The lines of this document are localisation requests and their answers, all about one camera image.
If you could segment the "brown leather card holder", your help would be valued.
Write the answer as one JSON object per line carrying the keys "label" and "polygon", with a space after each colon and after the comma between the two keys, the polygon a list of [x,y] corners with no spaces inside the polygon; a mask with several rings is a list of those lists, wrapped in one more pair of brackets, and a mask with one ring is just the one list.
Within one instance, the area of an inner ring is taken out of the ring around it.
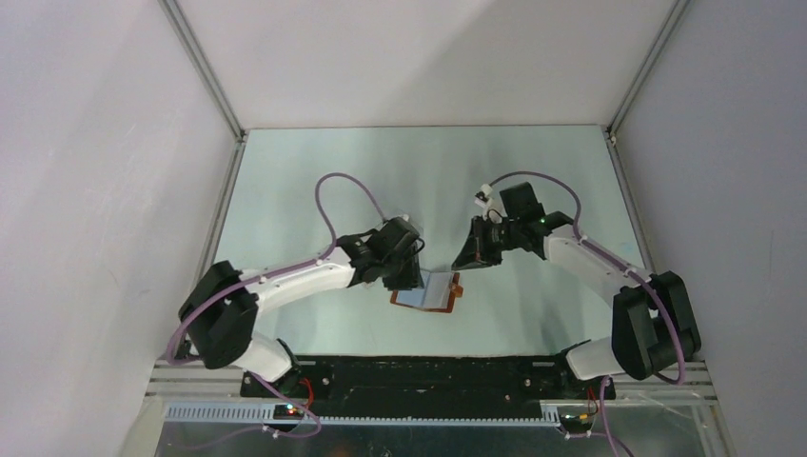
{"label": "brown leather card holder", "polygon": [[451,271],[422,270],[423,287],[395,290],[390,303],[423,312],[451,313],[458,298],[463,297],[460,274]]}

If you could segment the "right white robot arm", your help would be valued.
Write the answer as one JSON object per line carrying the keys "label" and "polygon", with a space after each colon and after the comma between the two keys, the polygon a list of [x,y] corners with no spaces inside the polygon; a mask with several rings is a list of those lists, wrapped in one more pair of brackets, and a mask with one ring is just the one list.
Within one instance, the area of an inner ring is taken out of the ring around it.
{"label": "right white robot arm", "polygon": [[510,250],[531,252],[576,276],[612,312],[611,334],[565,351],[553,373],[559,394],[577,398],[592,379],[627,374],[644,380],[686,361],[701,349],[699,329],[683,279],[672,271],[637,267],[584,234],[576,220],[548,213],[528,183],[489,185],[475,195],[482,213],[472,218],[455,271],[491,268]]}

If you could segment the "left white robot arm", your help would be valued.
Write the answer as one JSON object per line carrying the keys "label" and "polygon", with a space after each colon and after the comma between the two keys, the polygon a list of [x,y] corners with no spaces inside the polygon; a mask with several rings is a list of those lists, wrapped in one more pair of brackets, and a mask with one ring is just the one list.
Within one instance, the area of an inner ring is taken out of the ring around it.
{"label": "left white robot arm", "polygon": [[422,285],[419,231],[398,216],[378,228],[332,240],[301,263],[264,270],[239,270],[229,261],[212,265],[180,307],[177,336],[167,347],[175,366],[199,362],[209,370],[248,371],[278,396],[301,383],[300,365],[286,342],[259,334],[266,314],[308,296],[358,285],[383,283],[390,291]]}

